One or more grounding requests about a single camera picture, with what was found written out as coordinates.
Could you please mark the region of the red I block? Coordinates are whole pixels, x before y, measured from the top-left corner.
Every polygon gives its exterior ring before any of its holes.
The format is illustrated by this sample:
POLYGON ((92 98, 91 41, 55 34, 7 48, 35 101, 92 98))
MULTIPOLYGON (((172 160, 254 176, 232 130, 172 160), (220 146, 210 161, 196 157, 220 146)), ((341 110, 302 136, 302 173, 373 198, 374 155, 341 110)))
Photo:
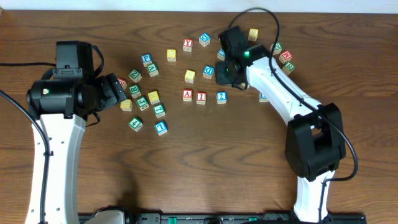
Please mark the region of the red I block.
POLYGON ((205 92, 198 92, 196 99, 197 99, 197 104, 205 105, 206 104, 206 93, 205 92))

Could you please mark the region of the red A block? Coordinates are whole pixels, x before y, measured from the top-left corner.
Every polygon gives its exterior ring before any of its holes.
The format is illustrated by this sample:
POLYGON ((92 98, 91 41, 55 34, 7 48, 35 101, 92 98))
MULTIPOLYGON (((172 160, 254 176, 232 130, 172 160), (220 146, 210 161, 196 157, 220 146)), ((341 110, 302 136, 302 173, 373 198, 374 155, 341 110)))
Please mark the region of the red A block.
POLYGON ((183 101, 192 101, 192 97, 193 97, 193 90, 189 89, 183 90, 183 95, 182 95, 183 101))

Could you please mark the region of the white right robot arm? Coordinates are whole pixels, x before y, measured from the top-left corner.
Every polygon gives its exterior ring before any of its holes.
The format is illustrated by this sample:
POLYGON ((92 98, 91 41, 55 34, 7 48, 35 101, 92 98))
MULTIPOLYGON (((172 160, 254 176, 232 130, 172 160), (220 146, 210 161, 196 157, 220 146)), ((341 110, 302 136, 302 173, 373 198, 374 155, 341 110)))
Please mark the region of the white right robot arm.
POLYGON ((216 63, 219 85, 251 85, 262 93, 287 126, 285 157, 297 175, 295 216, 302 222, 324 223, 328 179, 346 155, 344 140, 322 118, 342 126, 338 107, 322 105, 301 90, 263 45, 250 45, 243 31, 229 28, 219 36, 225 59, 216 63))

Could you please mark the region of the blue 2 block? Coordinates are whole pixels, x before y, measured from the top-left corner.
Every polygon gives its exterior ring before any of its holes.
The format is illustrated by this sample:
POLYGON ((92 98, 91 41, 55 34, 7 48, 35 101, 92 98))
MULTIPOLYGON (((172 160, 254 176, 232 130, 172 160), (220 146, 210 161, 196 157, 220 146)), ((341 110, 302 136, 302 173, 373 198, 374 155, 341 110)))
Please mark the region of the blue 2 block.
POLYGON ((219 91, 216 94, 216 99, 218 104, 225 104, 228 100, 227 94, 225 91, 219 91))

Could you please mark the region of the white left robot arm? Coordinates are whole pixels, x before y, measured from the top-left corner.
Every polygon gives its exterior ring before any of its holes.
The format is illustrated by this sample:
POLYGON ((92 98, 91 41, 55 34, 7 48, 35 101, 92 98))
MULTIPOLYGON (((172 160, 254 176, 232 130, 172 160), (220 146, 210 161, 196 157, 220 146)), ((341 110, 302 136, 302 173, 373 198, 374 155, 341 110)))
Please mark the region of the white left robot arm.
POLYGON ((56 43, 56 66, 27 92, 33 118, 34 170, 26 223, 78 223, 80 146, 91 114, 127 96, 115 74, 93 65, 97 46, 77 40, 56 43))

